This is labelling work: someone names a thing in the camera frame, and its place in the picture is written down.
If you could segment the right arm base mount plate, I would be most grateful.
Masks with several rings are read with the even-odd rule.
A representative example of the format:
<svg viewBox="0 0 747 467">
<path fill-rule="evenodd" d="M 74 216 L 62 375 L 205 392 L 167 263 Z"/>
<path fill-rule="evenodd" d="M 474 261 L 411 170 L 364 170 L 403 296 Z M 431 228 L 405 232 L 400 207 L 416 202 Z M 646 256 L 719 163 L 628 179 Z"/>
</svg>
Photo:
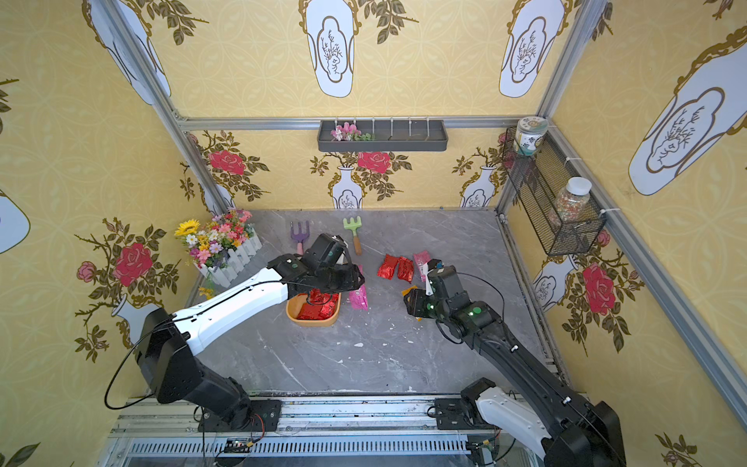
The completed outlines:
<svg viewBox="0 0 747 467">
<path fill-rule="evenodd" d="M 475 404 L 461 398 L 436 399 L 432 416 L 439 430 L 470 430 L 486 427 Z"/>
</svg>

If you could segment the pink tea bag packet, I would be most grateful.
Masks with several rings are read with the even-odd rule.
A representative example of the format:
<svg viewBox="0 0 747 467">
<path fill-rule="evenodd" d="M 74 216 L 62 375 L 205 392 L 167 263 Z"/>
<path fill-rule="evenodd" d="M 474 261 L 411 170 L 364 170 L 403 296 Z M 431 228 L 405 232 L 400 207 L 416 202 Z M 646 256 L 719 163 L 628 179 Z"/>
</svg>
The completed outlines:
<svg viewBox="0 0 747 467">
<path fill-rule="evenodd" d="M 431 256 L 428 251 L 422 251 L 414 254 L 414 264 L 416 264 L 417 271 L 423 282 L 428 280 L 428 263 L 431 261 Z"/>
</svg>

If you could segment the red foil tea bag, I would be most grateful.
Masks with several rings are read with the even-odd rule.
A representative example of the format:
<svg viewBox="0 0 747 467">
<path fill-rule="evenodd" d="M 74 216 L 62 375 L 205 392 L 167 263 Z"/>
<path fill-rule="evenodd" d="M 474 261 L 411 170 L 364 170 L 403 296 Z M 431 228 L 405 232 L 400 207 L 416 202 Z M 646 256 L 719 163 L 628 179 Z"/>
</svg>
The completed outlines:
<svg viewBox="0 0 747 467">
<path fill-rule="evenodd" d="M 397 277 L 408 283 L 414 279 L 414 262 L 407 257 L 400 257 L 397 262 Z"/>
<path fill-rule="evenodd" d="M 377 271 L 377 276 L 391 280 L 397 270 L 399 258 L 386 254 L 384 260 Z"/>
</svg>

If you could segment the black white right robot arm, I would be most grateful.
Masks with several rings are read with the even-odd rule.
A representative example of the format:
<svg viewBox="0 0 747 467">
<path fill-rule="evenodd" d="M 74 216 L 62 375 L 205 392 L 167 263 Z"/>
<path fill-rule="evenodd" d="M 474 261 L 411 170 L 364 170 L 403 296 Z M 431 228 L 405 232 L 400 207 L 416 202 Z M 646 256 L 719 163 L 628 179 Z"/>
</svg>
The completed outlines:
<svg viewBox="0 0 747 467">
<path fill-rule="evenodd" d="M 432 260 L 426 270 L 426 287 L 404 297 L 408 314 L 435 320 L 448 341 L 482 356 L 523 397 L 478 381 L 462 393 L 467 420 L 506 431 L 547 466 L 626 465 L 620 418 L 608 404 L 591 404 L 554 375 L 521 344 L 502 311 L 469 297 L 455 267 Z"/>
</svg>

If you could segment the yellow tea bag packet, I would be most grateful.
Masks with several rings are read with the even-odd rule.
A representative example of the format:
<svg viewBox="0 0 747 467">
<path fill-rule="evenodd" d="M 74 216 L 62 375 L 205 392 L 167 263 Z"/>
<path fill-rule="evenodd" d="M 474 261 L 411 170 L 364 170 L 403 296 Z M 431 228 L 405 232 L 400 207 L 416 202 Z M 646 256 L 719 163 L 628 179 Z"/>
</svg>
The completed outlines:
<svg viewBox="0 0 747 467">
<path fill-rule="evenodd" d="M 418 287 L 417 287 L 417 286 L 412 286 L 412 287 L 410 287 L 410 288 L 408 288 L 408 289 L 406 289 L 406 290 L 402 291 L 402 296 L 403 296 L 403 297 L 406 297 L 406 295 L 409 295 L 409 294 L 410 294 L 410 292 L 412 292 L 412 291 L 414 291 L 414 290 L 418 290 Z"/>
</svg>

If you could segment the magenta tea bag packet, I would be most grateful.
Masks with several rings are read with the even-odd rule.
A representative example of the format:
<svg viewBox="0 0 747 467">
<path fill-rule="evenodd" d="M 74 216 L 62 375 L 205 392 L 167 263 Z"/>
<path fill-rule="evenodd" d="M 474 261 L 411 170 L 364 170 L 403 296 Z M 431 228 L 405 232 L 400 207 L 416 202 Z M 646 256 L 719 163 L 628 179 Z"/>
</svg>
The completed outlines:
<svg viewBox="0 0 747 467">
<path fill-rule="evenodd" d="M 357 290 L 351 291 L 348 294 L 348 301 L 350 302 L 352 309 L 356 309 L 356 311 L 367 311 L 369 305 L 366 286 L 361 285 Z"/>
</svg>

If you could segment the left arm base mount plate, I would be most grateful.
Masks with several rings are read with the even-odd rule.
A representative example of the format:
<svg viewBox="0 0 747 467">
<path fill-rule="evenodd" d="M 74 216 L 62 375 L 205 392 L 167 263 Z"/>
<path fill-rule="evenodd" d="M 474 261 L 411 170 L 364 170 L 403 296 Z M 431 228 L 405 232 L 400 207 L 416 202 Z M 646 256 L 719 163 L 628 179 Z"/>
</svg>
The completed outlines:
<svg viewBox="0 0 747 467">
<path fill-rule="evenodd" d="M 202 433 L 267 433 L 277 429 L 282 402 L 261 399 L 241 402 L 235 409 L 219 416 L 209 410 L 198 418 L 198 431 Z"/>
</svg>

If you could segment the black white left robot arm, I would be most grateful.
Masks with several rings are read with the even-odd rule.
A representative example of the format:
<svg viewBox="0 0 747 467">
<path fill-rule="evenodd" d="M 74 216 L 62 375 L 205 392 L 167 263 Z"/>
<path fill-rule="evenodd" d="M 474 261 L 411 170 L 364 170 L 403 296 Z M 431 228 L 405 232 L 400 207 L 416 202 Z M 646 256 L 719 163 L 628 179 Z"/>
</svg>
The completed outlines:
<svg viewBox="0 0 747 467">
<path fill-rule="evenodd" d="M 144 377 L 151 398 L 162 405 L 186 401 L 203 410 L 203 431 L 270 431 L 277 426 L 277 402 L 253 407 L 236 379 L 219 375 L 198 355 L 270 307 L 313 290 L 335 295 L 356 291 L 364 283 L 345 241 L 323 233 L 304 253 L 280 255 L 212 299 L 177 313 L 152 311 L 128 355 Z"/>
</svg>

